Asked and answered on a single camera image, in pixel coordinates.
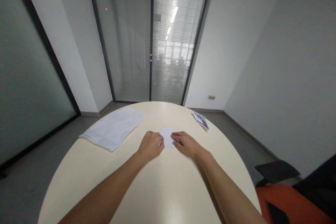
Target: chair armrest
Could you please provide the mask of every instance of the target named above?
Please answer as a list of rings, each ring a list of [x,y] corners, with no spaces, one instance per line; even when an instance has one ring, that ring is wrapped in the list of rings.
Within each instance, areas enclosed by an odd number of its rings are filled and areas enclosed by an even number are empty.
[[[255,168],[271,184],[300,175],[293,166],[283,160],[258,165]]]

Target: fluorescent light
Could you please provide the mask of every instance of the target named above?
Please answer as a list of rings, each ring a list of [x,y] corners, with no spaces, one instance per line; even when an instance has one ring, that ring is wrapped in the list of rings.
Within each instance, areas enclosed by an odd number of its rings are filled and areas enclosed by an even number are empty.
[[[171,23],[174,22],[174,19],[175,19],[175,16],[176,16],[176,12],[177,12],[178,9],[179,9],[178,7],[175,7],[173,16],[171,17],[171,20],[170,20]]]

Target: white paper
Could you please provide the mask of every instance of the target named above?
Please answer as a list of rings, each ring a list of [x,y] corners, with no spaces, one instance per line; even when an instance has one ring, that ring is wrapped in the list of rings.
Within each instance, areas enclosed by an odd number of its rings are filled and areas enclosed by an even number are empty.
[[[94,144],[114,151],[144,119],[143,112],[126,107],[112,113],[101,122],[87,129],[79,137],[85,137]]]
[[[163,136],[164,138],[164,148],[165,149],[169,149],[169,148],[173,148],[175,147],[173,145],[174,139],[171,138],[171,134],[175,132],[174,130],[172,130],[171,128],[167,127],[167,126],[163,126],[161,131],[160,131],[160,135]]]
[[[205,120],[205,117],[195,111],[192,111],[194,113],[196,122],[198,122],[198,124],[202,125],[204,128],[209,129],[208,124]]]

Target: glass door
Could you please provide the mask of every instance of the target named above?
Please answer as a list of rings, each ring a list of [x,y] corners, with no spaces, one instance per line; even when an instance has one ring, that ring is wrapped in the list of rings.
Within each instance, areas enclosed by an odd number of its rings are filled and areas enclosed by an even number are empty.
[[[204,0],[154,0],[152,100],[182,104]]]
[[[149,101],[151,0],[94,0],[114,101]]]
[[[206,0],[92,0],[113,100],[182,104]]]

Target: door frame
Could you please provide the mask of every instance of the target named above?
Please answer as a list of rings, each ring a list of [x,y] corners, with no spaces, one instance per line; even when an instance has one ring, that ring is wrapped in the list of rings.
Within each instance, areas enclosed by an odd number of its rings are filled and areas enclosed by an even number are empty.
[[[98,34],[99,34],[99,39],[100,39],[100,43],[101,43],[101,47],[103,50],[103,56],[104,56],[104,60],[105,60],[105,66],[106,66],[106,72],[107,72],[107,77],[108,77],[108,81],[110,84],[110,88],[111,88],[111,94],[112,94],[112,99],[114,102],[123,102],[123,103],[136,103],[133,101],[121,101],[121,100],[116,100],[116,96],[114,93],[114,89],[113,89],[113,83],[112,83],[112,76],[111,76],[111,72],[110,72],[110,68],[109,68],[109,60],[107,58],[107,51],[106,51],[106,46],[105,46],[105,41],[104,41],[104,36],[103,36],[103,30],[102,30],[102,24],[100,21],[100,17],[99,17],[99,10],[98,10],[98,5],[97,5],[97,1],[96,0],[91,0],[92,1],[92,5],[93,5],[93,11],[94,11],[94,15],[96,18],[96,23],[97,23],[97,28],[98,28]],[[153,54],[153,19],[154,19],[154,0],[150,0],[150,62],[149,62],[149,101],[152,101],[152,54]],[[198,40],[200,37],[200,32],[201,32],[201,28],[202,28],[202,23],[203,23],[203,19],[204,19],[204,14],[205,14],[205,10],[208,4],[208,0],[204,0],[204,4],[203,4],[203,9],[202,9],[202,13],[201,13],[201,17],[199,19],[199,23],[198,23],[198,27],[197,27],[197,32],[196,32],[196,37],[195,37],[195,41],[194,41],[194,49],[192,52],[192,56],[191,56],[191,60],[190,60],[190,65],[188,68],[188,74],[187,74],[187,79],[185,82],[185,86],[184,86],[184,91],[183,91],[183,96],[182,96],[182,100],[181,100],[181,104],[183,106],[183,102],[184,102],[184,98],[186,95],[186,91],[187,91],[187,87],[188,87],[188,83],[189,83],[189,78],[190,78],[190,73],[191,73],[191,69],[193,68],[193,64],[194,64],[194,58],[195,58],[195,53],[196,53],[196,48],[197,48],[197,44],[198,44]]]

